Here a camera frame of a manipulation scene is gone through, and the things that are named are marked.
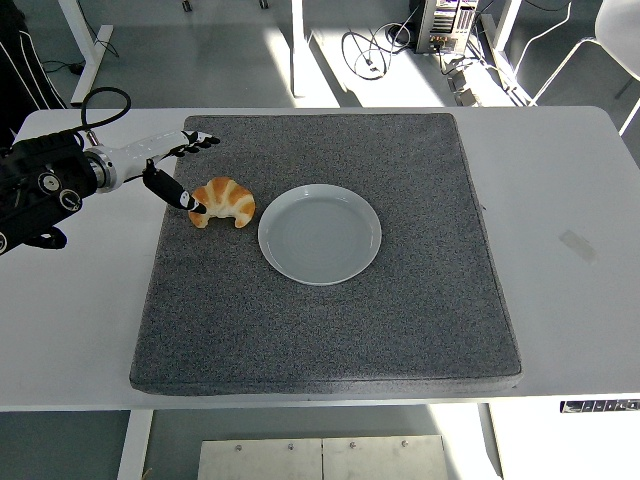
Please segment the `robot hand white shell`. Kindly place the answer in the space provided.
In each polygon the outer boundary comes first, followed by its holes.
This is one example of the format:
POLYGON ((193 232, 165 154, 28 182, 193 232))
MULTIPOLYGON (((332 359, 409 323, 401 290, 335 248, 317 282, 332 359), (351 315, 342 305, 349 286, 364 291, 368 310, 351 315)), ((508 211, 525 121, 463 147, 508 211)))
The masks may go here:
POLYGON ((183 157, 219 144, 220 140, 199 131, 177 130, 138 140, 108 153, 115 168, 109 186, 119 188, 125 181, 141 177, 143 184, 168 205, 204 214, 207 208, 172 176, 156 164, 169 157, 183 157))

